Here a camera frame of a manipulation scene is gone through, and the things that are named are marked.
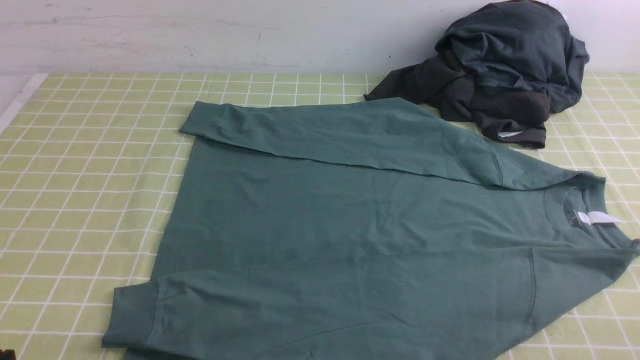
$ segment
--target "pile of clothes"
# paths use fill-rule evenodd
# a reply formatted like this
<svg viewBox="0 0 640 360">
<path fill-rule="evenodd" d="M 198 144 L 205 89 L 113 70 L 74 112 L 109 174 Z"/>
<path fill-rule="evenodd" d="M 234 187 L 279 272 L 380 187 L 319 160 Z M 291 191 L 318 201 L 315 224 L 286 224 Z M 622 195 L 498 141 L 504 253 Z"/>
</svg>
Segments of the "pile of clothes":
<svg viewBox="0 0 640 360">
<path fill-rule="evenodd" d="M 427 103 L 443 119 L 475 122 L 486 137 L 544 148 L 544 122 L 582 95 L 584 42 L 555 8 L 530 0 L 486 5 L 457 20 L 438 54 L 394 70 L 367 100 Z"/>
</svg>

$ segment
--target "shoulder seam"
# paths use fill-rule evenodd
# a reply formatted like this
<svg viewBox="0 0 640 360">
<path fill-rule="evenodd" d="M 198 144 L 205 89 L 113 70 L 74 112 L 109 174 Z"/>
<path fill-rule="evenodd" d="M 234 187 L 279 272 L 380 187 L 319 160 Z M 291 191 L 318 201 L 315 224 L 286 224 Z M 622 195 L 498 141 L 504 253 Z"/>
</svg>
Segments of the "shoulder seam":
<svg viewBox="0 0 640 360">
<path fill-rule="evenodd" d="M 493 161 L 495 162 L 495 167 L 498 169 L 498 174 L 500 174 L 500 186 L 504 187 L 504 174 L 502 174 L 502 168 L 500 167 L 500 162 L 498 161 L 498 156 L 495 154 L 493 149 L 484 141 L 480 136 L 478 136 L 479 140 L 484 143 L 484 146 L 489 150 L 491 156 L 493 156 Z"/>
</svg>

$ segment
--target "side seam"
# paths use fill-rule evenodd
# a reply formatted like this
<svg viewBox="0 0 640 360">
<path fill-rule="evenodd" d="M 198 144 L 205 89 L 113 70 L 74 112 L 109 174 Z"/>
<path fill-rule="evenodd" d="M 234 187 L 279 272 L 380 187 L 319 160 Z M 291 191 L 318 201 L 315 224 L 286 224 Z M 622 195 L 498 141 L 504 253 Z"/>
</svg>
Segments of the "side seam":
<svg viewBox="0 0 640 360">
<path fill-rule="evenodd" d="M 525 335 L 527 334 L 527 329 L 531 323 L 531 316 L 533 315 L 533 309 L 536 304 L 536 297 L 538 295 L 538 285 L 536 284 L 536 264 L 533 257 L 533 248 L 529 247 L 529 262 L 531 263 L 531 286 L 532 286 L 532 296 L 531 301 L 529 302 L 529 310 L 527 312 L 527 317 L 524 320 L 524 324 L 522 327 L 522 333 L 519 337 L 518 343 L 523 342 Z"/>
</svg>

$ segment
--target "sleeve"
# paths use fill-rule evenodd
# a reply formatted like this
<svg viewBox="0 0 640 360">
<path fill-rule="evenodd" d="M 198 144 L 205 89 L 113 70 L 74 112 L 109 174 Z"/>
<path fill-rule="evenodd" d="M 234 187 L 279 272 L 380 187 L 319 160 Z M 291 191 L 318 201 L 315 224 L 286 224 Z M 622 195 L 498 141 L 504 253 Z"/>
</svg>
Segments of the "sleeve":
<svg viewBox="0 0 640 360">
<path fill-rule="evenodd" d="M 521 247 L 167 275 L 116 289 L 102 346 L 207 360 L 490 360 L 522 335 L 530 256 Z"/>
<path fill-rule="evenodd" d="M 180 132 L 285 158 L 502 184 L 485 141 L 399 98 L 285 108 L 198 102 Z"/>
</svg>

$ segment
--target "green sweatshirt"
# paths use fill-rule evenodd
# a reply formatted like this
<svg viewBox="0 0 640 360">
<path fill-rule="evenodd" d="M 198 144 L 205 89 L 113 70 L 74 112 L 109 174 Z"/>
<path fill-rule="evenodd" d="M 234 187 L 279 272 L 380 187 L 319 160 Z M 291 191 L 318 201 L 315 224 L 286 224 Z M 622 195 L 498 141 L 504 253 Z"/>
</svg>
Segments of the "green sweatshirt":
<svg viewBox="0 0 640 360">
<path fill-rule="evenodd" d="M 603 178 L 404 100 L 198 102 L 180 131 L 152 280 L 115 290 L 102 340 L 131 360 L 491 360 L 639 253 L 578 216 L 606 212 Z"/>
</svg>

